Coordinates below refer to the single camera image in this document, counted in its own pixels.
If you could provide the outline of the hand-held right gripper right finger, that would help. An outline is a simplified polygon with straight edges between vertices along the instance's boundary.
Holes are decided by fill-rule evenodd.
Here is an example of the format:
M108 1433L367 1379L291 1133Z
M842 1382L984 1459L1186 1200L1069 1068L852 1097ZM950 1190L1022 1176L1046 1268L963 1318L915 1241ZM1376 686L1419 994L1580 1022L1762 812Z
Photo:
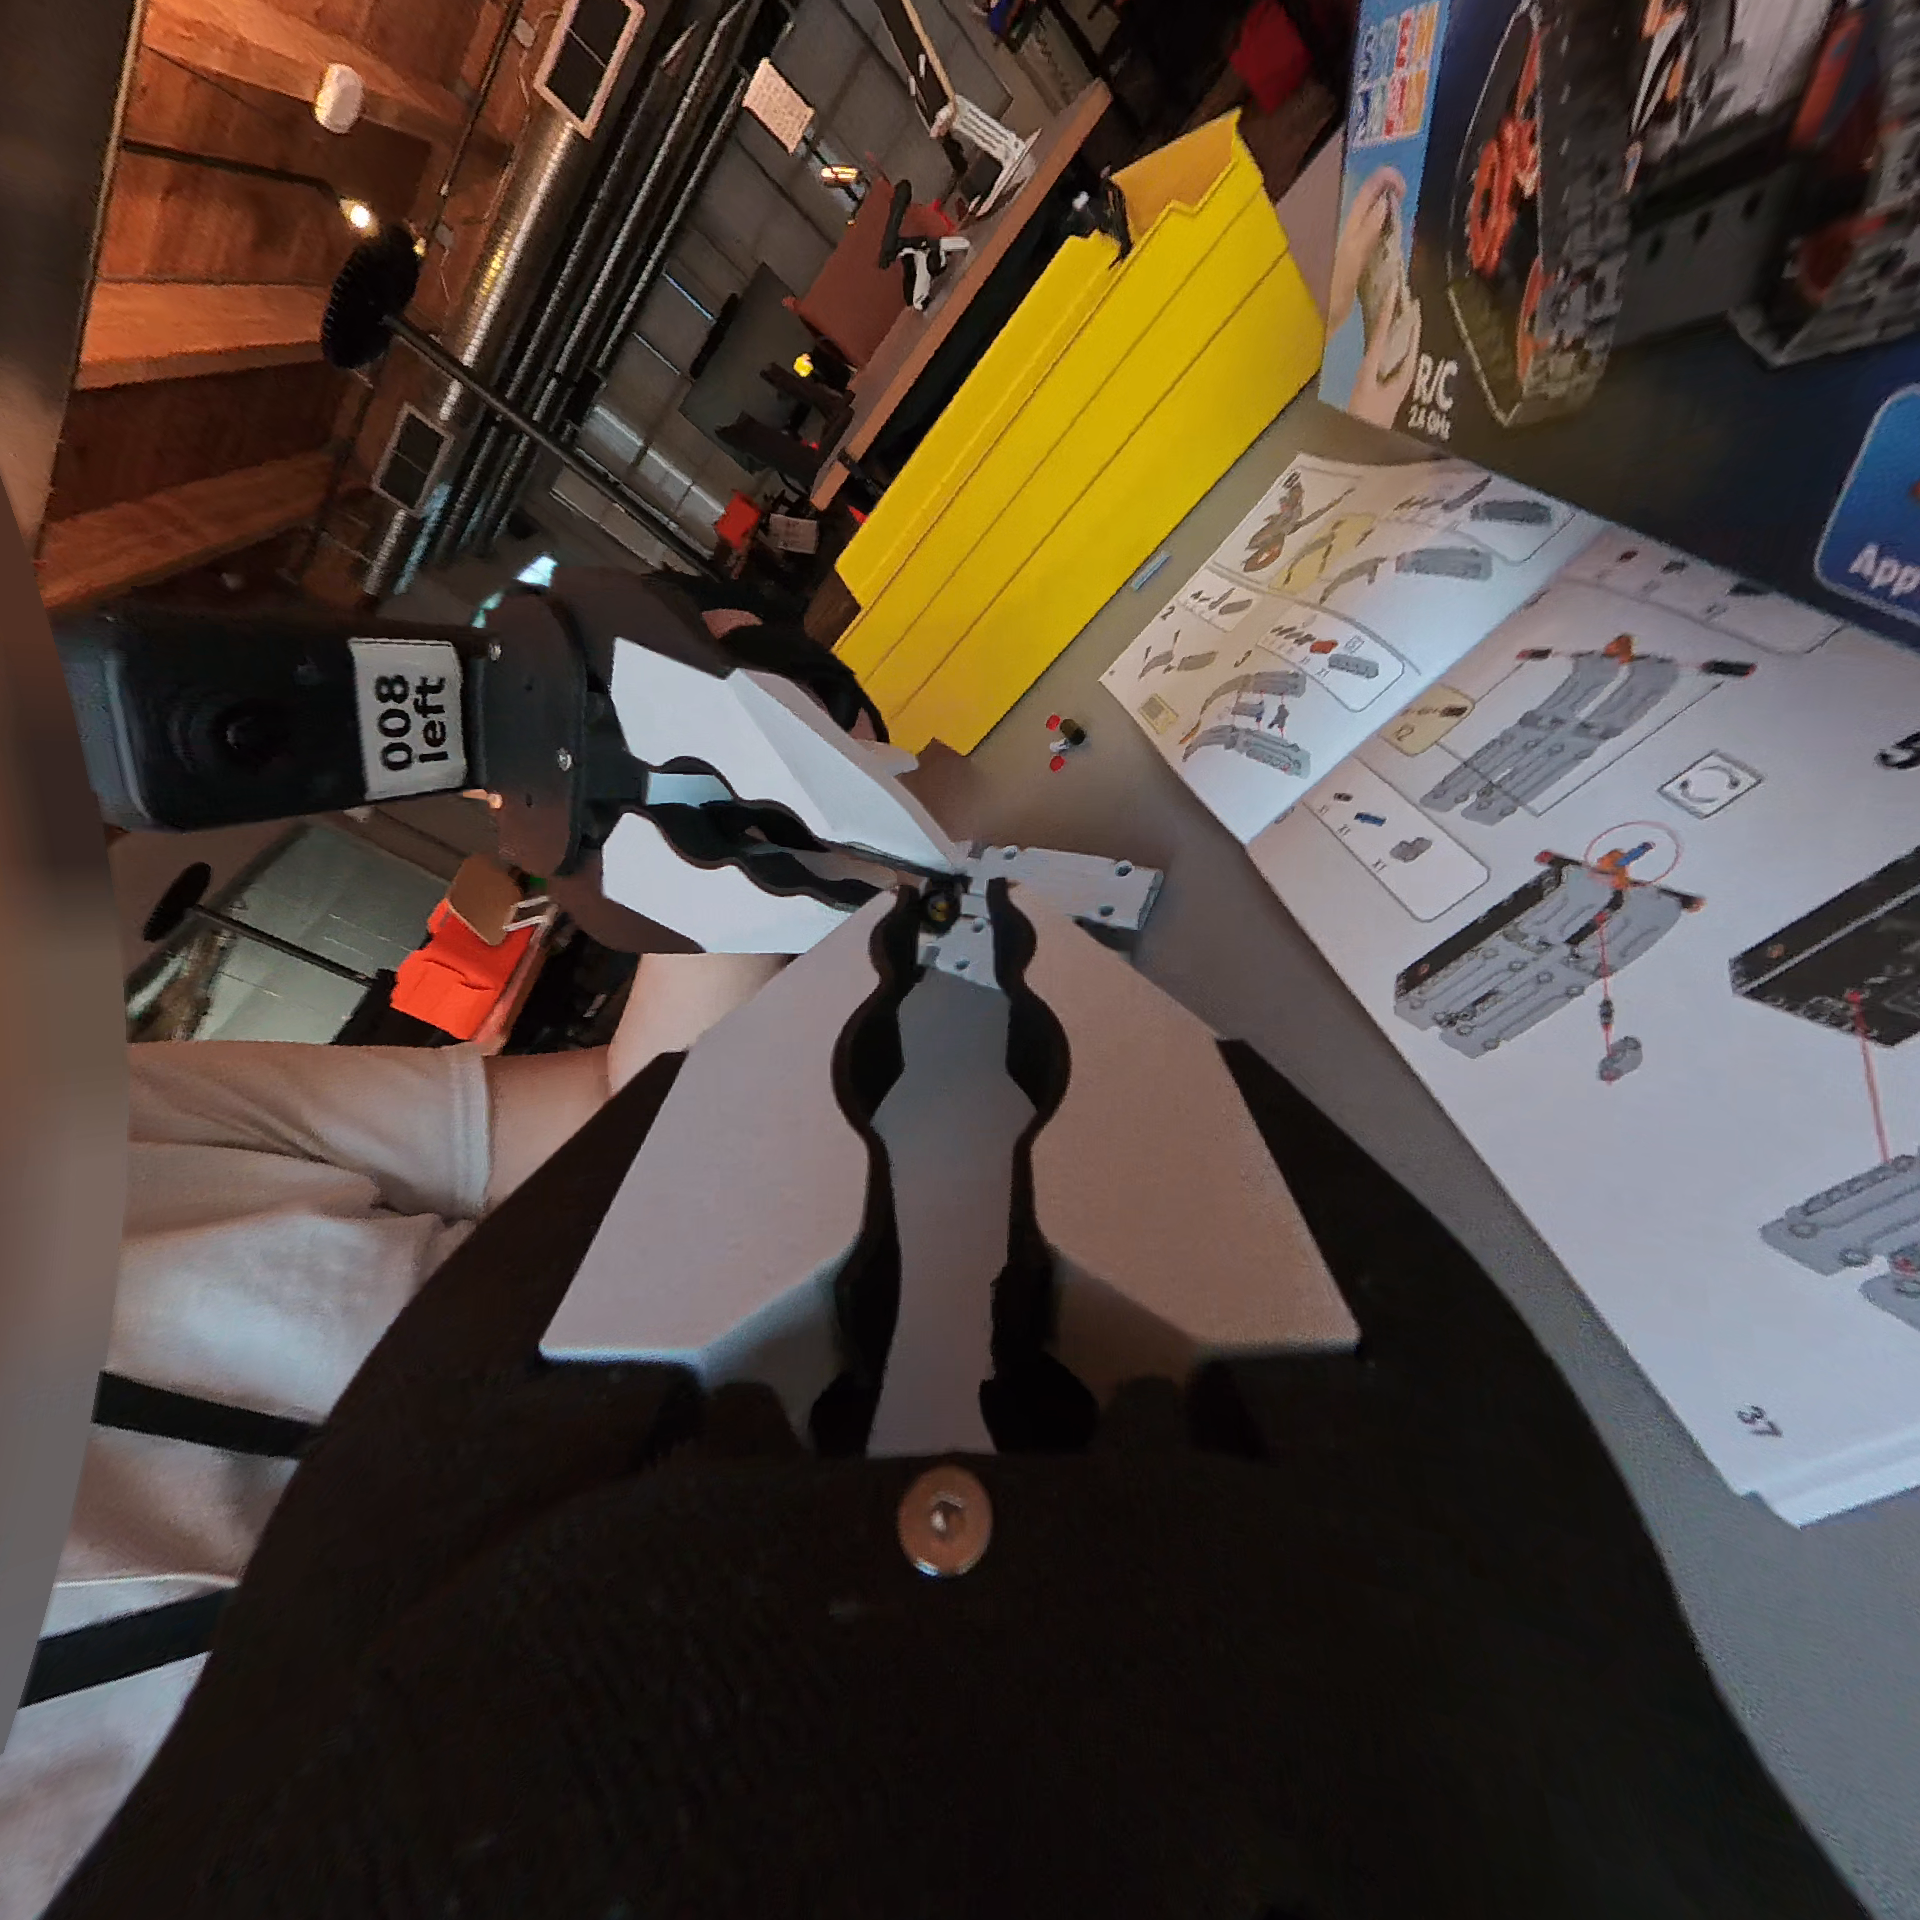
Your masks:
M1029 885L987 889L1032 1104L990 1295L990 1422L1098 1422L1138 1379L1357 1351L1233 1049Z

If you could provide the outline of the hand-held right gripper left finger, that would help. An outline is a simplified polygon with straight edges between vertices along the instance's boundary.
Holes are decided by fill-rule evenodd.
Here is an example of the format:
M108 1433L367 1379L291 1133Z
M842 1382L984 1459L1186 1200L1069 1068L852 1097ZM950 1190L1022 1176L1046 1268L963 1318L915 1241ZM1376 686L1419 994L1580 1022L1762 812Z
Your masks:
M876 1118L901 1078L915 898L862 908L679 1062L576 1279L550 1361L766 1386L819 1452L866 1452L901 1238Z

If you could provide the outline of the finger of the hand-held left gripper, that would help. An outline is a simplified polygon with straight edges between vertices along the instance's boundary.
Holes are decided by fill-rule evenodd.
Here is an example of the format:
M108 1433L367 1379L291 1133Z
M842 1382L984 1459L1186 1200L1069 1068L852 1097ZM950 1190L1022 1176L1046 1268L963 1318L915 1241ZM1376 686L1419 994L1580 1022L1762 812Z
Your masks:
M914 754L843 731L803 689L754 668L704 671L632 636L615 640L615 711L651 770L699 764L737 800L773 803L819 842L895 869L954 876L969 852L904 789Z
M632 812L603 851L603 894L704 953L800 957L892 886L820 872L812 855L750 839L707 852L674 846L656 819Z

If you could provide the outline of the grey brick assembly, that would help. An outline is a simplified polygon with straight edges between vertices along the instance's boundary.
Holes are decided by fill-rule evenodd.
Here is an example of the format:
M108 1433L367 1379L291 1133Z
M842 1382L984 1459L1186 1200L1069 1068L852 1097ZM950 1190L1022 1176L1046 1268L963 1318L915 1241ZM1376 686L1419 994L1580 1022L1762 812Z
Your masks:
M921 928L918 966L993 990L1000 984L993 882L1026 889L1051 914L1092 931L1098 941L1130 951L1149 925L1166 876L1124 858L973 842L963 876L947 882L963 885L964 915L944 935Z

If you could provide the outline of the yellow plastic bin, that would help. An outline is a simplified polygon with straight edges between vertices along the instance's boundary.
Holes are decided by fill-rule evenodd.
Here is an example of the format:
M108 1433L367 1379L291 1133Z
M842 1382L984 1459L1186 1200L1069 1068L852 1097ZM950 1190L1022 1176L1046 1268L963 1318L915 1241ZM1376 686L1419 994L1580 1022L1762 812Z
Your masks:
M1117 174L838 563L838 656L892 747L971 754L1324 357L1226 114Z

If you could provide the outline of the person's left forearm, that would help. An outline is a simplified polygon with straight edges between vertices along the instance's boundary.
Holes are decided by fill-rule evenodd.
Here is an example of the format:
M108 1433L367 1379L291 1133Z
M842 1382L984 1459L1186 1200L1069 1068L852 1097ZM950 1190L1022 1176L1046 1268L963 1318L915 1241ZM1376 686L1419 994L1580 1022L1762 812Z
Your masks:
M485 1209L525 1187L616 1092L689 1051L783 967L780 953L648 953L607 1045L488 1061L491 1184Z

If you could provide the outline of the grey desk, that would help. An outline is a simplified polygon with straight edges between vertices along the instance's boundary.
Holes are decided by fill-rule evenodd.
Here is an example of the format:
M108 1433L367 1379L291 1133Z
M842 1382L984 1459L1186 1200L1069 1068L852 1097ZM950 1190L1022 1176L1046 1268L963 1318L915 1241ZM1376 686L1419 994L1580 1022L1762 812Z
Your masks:
M980 839L1140 855L1166 869L1140 971L1254 1043L1484 1264L1552 1356L1641 1508L1718 1694L1878 1918L1917 1916L1917 1495L1808 1528L1733 1495L1567 1268L1380 1033L1357 997L1189 799L1098 676L1295 453L1410 460L1320 406L1282 413L973 758L928 751L931 806ZM1049 771L1051 715L1089 744Z

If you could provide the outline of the orange sofa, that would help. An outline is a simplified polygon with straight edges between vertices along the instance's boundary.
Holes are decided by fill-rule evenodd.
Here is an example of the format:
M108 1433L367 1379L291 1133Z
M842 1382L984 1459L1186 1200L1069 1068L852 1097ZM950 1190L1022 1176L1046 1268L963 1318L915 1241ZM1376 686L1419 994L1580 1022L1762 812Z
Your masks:
M535 925L507 933L498 945L482 938L445 898L426 925L426 941L399 967L389 997L394 1015L439 1028L456 1043L473 1043L507 997L525 961Z

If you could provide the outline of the wooden table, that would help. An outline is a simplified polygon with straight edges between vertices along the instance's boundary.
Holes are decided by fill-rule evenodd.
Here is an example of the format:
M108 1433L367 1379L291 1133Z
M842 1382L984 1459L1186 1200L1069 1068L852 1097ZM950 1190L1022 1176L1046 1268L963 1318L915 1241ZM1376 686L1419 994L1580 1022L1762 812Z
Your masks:
M1113 86L1094 78L1069 109L1055 116L1038 135L1032 168L1019 191L997 206L990 216L969 232L973 243L964 262L940 282L925 315L907 312L879 347L872 364L852 380L852 420L830 448L819 469L809 505L828 514L852 479L852 468L879 442L889 419L907 404L940 350L960 332L971 305L984 294L997 268L1007 260L1026 232L1043 216L1051 191L1087 148L1089 135L1113 109Z

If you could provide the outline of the monitor on white stand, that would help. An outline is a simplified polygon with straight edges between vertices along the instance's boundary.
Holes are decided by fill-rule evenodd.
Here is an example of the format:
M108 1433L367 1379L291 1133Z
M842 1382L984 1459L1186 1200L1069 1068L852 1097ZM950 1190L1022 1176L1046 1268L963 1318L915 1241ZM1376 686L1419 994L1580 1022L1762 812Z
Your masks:
M928 29L928 17L915 3L876 3L876 9L887 40L901 60L907 98L928 135L973 157L984 157L1000 168L1000 178L1022 175L1038 140L1013 134L954 85L937 37Z

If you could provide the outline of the white ceiling vent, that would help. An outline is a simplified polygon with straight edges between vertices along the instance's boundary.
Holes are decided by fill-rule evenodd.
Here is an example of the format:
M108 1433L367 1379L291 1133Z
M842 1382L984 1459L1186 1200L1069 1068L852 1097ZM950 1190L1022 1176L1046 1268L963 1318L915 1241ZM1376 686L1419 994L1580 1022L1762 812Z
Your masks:
M563 6L535 72L535 95L580 140L596 134L643 23L645 3Z

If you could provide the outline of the blue toy box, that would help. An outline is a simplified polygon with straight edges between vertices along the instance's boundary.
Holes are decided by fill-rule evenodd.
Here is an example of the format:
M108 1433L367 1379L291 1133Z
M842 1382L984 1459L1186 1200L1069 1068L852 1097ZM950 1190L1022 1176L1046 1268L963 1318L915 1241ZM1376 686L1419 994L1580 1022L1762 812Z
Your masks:
M1917 646L1917 6L1357 3L1320 399Z

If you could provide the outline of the silver ventilation duct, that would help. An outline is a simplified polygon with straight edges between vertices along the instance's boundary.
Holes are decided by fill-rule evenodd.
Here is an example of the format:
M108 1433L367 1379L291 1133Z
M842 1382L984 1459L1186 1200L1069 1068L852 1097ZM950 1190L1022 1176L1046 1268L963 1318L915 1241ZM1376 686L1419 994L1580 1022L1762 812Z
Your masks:
M476 262L439 322L426 291L407 312L435 354L412 357L410 406L439 432L417 505L387 505L363 590L387 599L422 571L498 538L517 491L563 439L547 399L607 229L607 181L626 114L596 135L535 109L482 222Z

